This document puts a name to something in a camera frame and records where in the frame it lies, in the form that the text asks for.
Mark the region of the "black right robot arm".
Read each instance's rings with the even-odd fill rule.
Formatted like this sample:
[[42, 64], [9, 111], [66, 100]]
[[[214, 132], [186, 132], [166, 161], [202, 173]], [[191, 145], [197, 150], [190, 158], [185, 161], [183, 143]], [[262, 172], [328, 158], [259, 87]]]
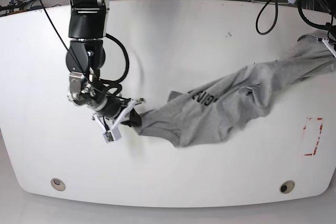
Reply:
[[[70, 23], [66, 65], [69, 74], [69, 99], [77, 106], [86, 105], [103, 119], [116, 119], [130, 99], [118, 96], [121, 82], [129, 71], [129, 56], [124, 45], [106, 33], [109, 0], [69, 0]], [[106, 54], [103, 38], [120, 46], [125, 58], [125, 71], [117, 80], [100, 78]]]

